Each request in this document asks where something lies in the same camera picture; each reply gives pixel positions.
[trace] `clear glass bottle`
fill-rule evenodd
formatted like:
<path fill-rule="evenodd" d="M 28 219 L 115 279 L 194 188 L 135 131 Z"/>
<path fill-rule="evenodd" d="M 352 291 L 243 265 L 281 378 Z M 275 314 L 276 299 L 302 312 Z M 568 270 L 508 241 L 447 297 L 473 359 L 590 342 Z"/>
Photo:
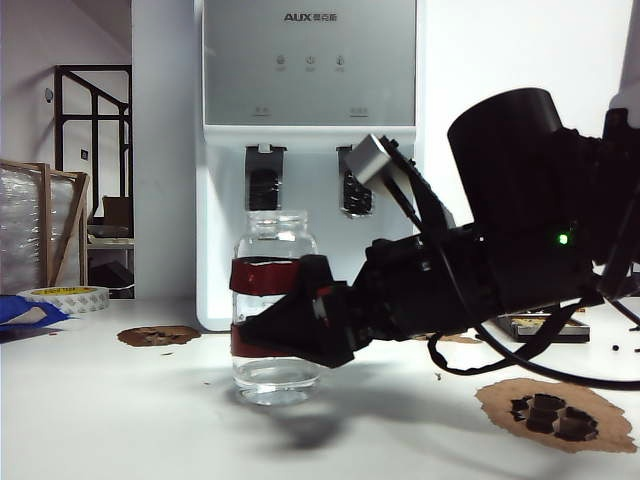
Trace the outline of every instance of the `clear glass bottle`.
<path fill-rule="evenodd" d="M 305 211 L 247 212 L 248 231 L 232 269 L 231 354 L 238 393 L 259 405 L 299 403 L 314 392 L 320 367 L 281 352 L 244 344 L 234 327 L 277 302 L 291 288 L 298 259 L 317 253 Z"/>

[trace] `brown paper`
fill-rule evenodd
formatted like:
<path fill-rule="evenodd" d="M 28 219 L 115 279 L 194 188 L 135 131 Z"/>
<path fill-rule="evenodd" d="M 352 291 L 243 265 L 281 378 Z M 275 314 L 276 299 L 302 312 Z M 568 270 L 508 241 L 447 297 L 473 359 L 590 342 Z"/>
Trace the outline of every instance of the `brown paper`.
<path fill-rule="evenodd" d="M 191 327 L 139 327 L 123 330 L 118 340 L 132 347 L 152 347 L 158 345 L 184 345 L 189 340 L 198 338 L 200 332 Z"/>
<path fill-rule="evenodd" d="M 414 340 L 429 340 L 433 333 L 428 333 L 427 335 L 419 335 L 417 337 L 413 337 Z M 439 342 L 453 342 L 453 343 L 482 343 L 480 340 L 476 340 L 471 337 L 463 337 L 461 334 L 457 333 L 455 335 L 444 335 Z"/>
<path fill-rule="evenodd" d="M 592 440 L 567 441 L 552 434 L 530 431 L 526 422 L 516 421 L 511 413 L 512 400 L 537 393 L 553 395 L 567 405 L 582 410 L 597 422 L 598 434 Z M 569 383 L 539 382 L 528 378 L 504 380 L 478 390 L 476 397 L 491 421 L 516 436 L 528 438 L 551 448 L 576 453 L 584 450 L 634 453 L 631 424 L 624 418 L 624 410 L 611 404 L 592 390 Z"/>

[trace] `masking tape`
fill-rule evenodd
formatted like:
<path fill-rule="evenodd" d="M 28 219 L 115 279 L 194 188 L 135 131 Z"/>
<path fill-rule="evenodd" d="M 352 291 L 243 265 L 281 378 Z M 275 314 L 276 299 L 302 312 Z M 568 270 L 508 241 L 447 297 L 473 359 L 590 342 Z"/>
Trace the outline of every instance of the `masking tape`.
<path fill-rule="evenodd" d="M 39 288 L 18 295 L 31 302 L 52 303 L 65 313 L 94 312 L 109 306 L 109 289 L 105 287 Z"/>

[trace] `dispenser control panel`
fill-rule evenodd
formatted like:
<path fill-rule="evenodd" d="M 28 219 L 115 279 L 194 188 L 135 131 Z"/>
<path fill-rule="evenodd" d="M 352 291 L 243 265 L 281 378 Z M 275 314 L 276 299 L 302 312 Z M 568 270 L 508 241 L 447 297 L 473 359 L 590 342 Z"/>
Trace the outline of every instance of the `dispenser control panel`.
<path fill-rule="evenodd" d="M 416 0 L 204 0 L 207 125 L 415 125 Z"/>

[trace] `water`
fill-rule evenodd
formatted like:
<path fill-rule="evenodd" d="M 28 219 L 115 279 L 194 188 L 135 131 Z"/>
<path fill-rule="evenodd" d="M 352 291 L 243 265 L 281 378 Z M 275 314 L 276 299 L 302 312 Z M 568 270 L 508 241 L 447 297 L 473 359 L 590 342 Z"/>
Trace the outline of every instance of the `water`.
<path fill-rule="evenodd" d="M 238 394 L 258 405 L 292 405 L 317 388 L 318 365 L 295 357 L 234 357 Z"/>

